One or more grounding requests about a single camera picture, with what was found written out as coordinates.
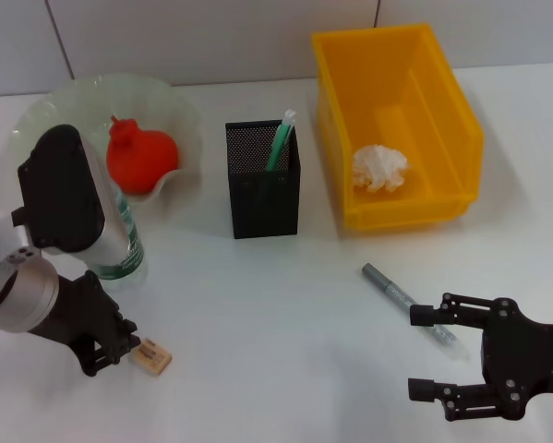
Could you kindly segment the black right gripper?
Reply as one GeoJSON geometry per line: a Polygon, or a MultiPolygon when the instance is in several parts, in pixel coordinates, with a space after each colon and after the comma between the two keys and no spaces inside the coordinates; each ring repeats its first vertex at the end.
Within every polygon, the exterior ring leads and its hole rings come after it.
{"type": "Polygon", "coordinates": [[[483,329],[482,373],[487,384],[408,379],[409,399],[440,401],[447,421],[501,416],[520,420],[533,397],[553,393],[553,324],[529,319],[513,300],[445,293],[439,308],[411,305],[409,318],[412,326],[483,329]]]}

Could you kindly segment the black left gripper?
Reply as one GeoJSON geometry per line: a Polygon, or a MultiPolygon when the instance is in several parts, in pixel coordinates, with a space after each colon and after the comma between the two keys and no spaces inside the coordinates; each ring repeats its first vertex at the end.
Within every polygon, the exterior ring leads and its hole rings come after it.
{"type": "Polygon", "coordinates": [[[67,346],[88,377],[118,365],[140,345],[137,325],[123,317],[93,272],[74,281],[60,277],[58,283],[54,306],[30,334],[67,346]]]}

